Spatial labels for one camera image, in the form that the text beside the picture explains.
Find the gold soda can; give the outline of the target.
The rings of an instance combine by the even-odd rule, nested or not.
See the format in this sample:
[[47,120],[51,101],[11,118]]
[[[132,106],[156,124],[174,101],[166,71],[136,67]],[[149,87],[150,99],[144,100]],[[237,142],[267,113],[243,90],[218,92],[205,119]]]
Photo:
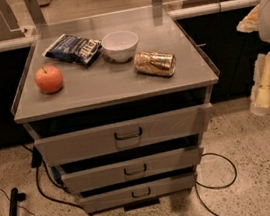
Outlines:
[[135,54],[135,70],[147,75],[173,76],[176,66],[176,57],[173,54],[145,52]]

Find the grey top drawer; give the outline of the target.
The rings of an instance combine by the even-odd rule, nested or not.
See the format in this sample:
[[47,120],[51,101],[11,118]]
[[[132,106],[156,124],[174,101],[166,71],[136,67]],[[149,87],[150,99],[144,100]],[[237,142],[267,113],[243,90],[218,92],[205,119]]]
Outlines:
[[37,140],[34,146],[50,166],[95,158],[135,149],[207,129],[212,106],[209,103],[185,109],[106,124]]

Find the grey bottom drawer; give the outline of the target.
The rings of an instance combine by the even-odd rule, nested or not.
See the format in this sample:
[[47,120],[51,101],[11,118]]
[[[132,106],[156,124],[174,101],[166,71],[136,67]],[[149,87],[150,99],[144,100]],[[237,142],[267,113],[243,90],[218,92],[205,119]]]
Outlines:
[[79,203],[88,213],[106,211],[192,188],[195,184],[195,179],[196,175],[193,172],[179,174],[86,197],[80,199]]

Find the blue chip bag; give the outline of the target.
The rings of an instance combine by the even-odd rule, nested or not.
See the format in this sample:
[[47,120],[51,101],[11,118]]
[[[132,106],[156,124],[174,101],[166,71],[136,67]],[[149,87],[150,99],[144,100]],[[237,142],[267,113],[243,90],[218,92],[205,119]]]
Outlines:
[[98,56],[101,47],[99,40],[62,34],[42,56],[88,66]]

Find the white bowl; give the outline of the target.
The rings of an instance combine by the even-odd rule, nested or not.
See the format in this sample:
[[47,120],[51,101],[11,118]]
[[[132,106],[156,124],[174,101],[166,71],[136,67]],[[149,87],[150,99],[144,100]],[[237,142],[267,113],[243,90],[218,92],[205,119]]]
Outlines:
[[103,53],[119,63],[127,62],[135,55],[139,37],[131,31],[107,34],[102,42]]

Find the grey drawer cabinet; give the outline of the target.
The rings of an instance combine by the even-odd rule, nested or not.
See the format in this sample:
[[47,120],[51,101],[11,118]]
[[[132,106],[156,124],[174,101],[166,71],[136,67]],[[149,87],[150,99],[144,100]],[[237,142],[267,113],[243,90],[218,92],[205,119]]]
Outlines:
[[[62,34],[100,40],[119,30],[135,32],[139,37],[140,50],[174,54],[177,64],[173,76],[162,78],[141,75],[136,73],[132,62],[112,63],[103,56],[88,67],[42,56]],[[192,44],[182,28],[160,7],[144,7],[44,26],[35,44],[28,57],[26,75],[12,105],[14,120],[25,126],[34,143],[59,134],[210,104],[212,87],[218,80],[218,71],[205,59],[203,52]],[[63,76],[63,88],[56,93],[43,93],[35,83],[37,70],[47,65],[55,66]],[[76,171],[195,146],[200,154],[199,144],[203,134],[188,135],[68,164],[48,165],[66,186],[61,177]],[[71,193],[80,200],[179,174],[195,174],[195,171],[196,167],[191,166],[104,188]]]

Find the grey drawer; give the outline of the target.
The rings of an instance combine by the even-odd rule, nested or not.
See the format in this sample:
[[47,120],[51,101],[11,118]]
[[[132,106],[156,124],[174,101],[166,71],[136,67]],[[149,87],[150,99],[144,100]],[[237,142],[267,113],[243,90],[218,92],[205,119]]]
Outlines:
[[79,203],[88,213],[106,211],[192,188],[195,184],[195,179],[196,175],[193,172],[179,174],[86,197],[80,199]]
[[71,192],[77,193],[190,168],[191,166],[196,167],[199,160],[199,149],[195,146],[76,171],[64,174],[61,178]]
[[135,149],[207,129],[212,106],[209,103],[185,109],[106,124],[37,140],[34,146],[50,166],[95,158]]

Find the red apple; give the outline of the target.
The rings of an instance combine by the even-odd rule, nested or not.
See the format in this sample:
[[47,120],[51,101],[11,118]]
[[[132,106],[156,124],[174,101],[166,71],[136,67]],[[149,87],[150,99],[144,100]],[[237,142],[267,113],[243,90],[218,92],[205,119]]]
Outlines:
[[63,88],[63,76],[55,66],[42,66],[35,74],[35,83],[42,93],[56,93]]

